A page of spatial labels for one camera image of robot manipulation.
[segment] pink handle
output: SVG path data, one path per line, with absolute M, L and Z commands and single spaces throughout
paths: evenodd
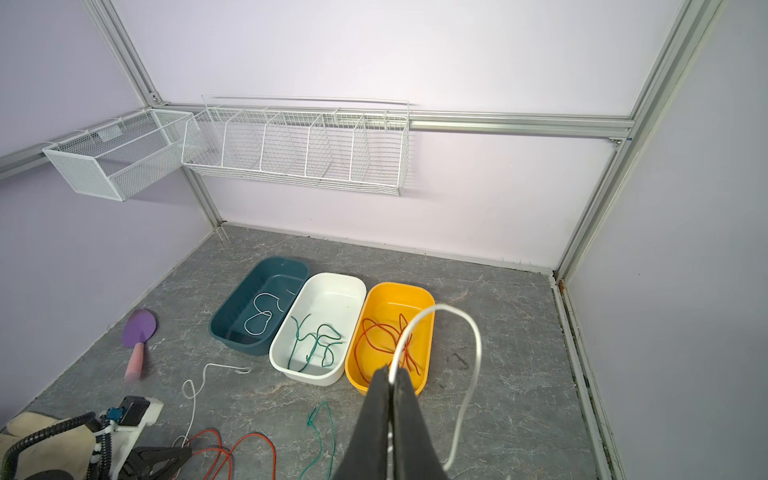
M 128 368 L 125 370 L 125 381 L 135 382 L 141 378 L 141 366 L 144 363 L 144 344 L 137 343 L 131 359 L 128 360 Z

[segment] yellow bin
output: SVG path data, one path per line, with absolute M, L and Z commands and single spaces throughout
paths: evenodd
M 435 305 L 432 294 L 418 286 L 386 282 L 368 292 L 344 364 L 346 378 L 360 393 L 368 392 L 371 376 L 376 370 L 392 362 L 396 340 L 406 322 L 410 323 L 418 312 L 432 305 Z M 407 349 L 408 362 L 401 361 L 401 365 L 410 370 L 416 395 L 427 384 L 434 331 L 435 314 L 430 313 L 413 330 Z

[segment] purple spatula head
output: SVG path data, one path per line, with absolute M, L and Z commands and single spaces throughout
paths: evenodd
M 123 346 L 134 348 L 137 343 L 145 343 L 157 328 L 157 320 L 149 310 L 136 310 L 123 328 Z

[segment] white wall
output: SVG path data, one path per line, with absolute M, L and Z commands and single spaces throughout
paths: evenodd
M 613 144 L 412 134 L 402 197 L 204 177 L 225 220 L 557 266 Z
M 405 98 L 627 115 L 681 0 L 119 0 L 163 99 Z
M 629 480 L 766 477 L 767 25 L 729 2 L 568 281 Z
M 79 0 L 0 2 L 0 156 L 141 106 Z
M 0 180 L 0 225 L 0 425 L 210 232 L 181 172 L 121 203 L 50 164 Z

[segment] white wire basket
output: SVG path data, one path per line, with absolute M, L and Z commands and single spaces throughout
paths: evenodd
M 208 107 L 186 123 L 202 175 L 400 195 L 408 171 L 407 114 Z
M 181 167 L 190 112 L 144 109 L 43 148 L 79 194 L 125 201 Z

